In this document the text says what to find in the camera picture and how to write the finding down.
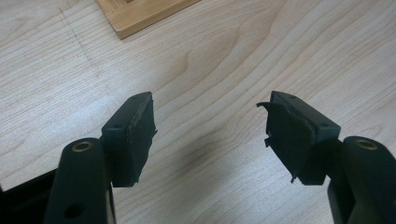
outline wooden tabletop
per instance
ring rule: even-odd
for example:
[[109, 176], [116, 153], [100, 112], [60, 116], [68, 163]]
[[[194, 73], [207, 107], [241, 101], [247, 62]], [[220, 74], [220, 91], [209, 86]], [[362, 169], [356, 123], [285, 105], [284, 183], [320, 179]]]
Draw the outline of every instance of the wooden tabletop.
[[158, 133], [119, 223], [332, 223], [326, 189], [290, 183], [265, 148], [271, 91], [297, 95], [396, 155], [394, 1], [202, 0], [119, 40], [93, 0], [0, 2], [0, 179], [152, 91]]

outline light wooden surface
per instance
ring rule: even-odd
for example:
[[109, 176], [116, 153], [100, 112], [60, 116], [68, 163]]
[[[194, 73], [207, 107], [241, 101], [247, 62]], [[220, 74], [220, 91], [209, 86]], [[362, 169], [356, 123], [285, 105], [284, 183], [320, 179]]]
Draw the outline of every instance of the light wooden surface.
[[201, 0], [96, 0], [123, 39]]
[[394, 1], [202, 0], [120, 41], [94, 0], [0, 2], [5, 189], [153, 91], [158, 134], [119, 223], [332, 223], [323, 187], [264, 147], [272, 90], [396, 155]]

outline wooden frame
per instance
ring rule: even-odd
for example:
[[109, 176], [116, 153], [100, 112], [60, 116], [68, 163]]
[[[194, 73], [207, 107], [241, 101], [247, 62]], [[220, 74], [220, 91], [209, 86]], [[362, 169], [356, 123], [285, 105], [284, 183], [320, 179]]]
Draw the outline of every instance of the wooden frame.
[[96, 0], [120, 39], [201, 0]]

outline black mounting arm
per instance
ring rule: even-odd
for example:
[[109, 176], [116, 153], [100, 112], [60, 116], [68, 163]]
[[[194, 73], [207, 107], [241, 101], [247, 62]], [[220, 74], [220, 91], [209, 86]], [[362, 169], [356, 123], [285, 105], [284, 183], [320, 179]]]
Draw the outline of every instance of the black mounting arm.
[[116, 223], [112, 187], [139, 180], [156, 133], [151, 92], [129, 98], [102, 137], [64, 148], [57, 170], [0, 192], [0, 223]]
[[273, 91], [265, 140], [292, 180], [328, 188], [332, 216], [339, 223], [396, 223], [396, 160], [382, 144], [351, 136], [340, 142], [340, 126], [299, 98]]

